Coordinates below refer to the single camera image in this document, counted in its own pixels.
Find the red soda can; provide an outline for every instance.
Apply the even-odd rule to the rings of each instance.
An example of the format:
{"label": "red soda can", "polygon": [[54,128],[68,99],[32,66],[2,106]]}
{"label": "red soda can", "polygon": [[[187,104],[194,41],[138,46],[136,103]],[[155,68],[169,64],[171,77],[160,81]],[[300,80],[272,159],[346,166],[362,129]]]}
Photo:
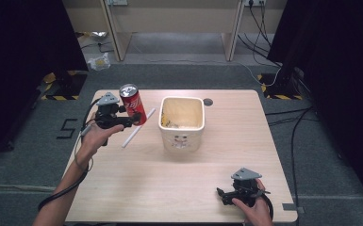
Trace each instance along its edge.
{"label": "red soda can", "polygon": [[143,125],[146,122],[146,114],[137,86],[134,84],[126,84],[120,87],[120,97],[122,98],[128,116],[139,118],[138,121],[134,122],[134,125]]}

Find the hand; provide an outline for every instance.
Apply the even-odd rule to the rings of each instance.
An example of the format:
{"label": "hand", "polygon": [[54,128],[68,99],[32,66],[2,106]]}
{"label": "hand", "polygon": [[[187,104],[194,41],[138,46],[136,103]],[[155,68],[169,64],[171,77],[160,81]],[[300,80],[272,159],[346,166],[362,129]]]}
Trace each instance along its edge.
{"label": "hand", "polygon": [[[256,179],[256,181],[260,189],[266,189],[259,179]],[[272,218],[270,217],[269,213],[269,206],[266,204],[266,201],[264,201],[263,198],[257,198],[256,203],[252,208],[236,198],[232,199],[232,203],[241,209],[246,215],[245,222],[250,222],[255,226],[273,225]]]}
{"label": "hand", "polygon": [[91,129],[82,138],[81,149],[85,149],[93,156],[97,153],[98,149],[106,142],[106,140],[119,131],[123,131],[124,126],[119,124],[108,129],[101,129],[93,120],[95,119],[95,113],[93,113],[89,126]]}

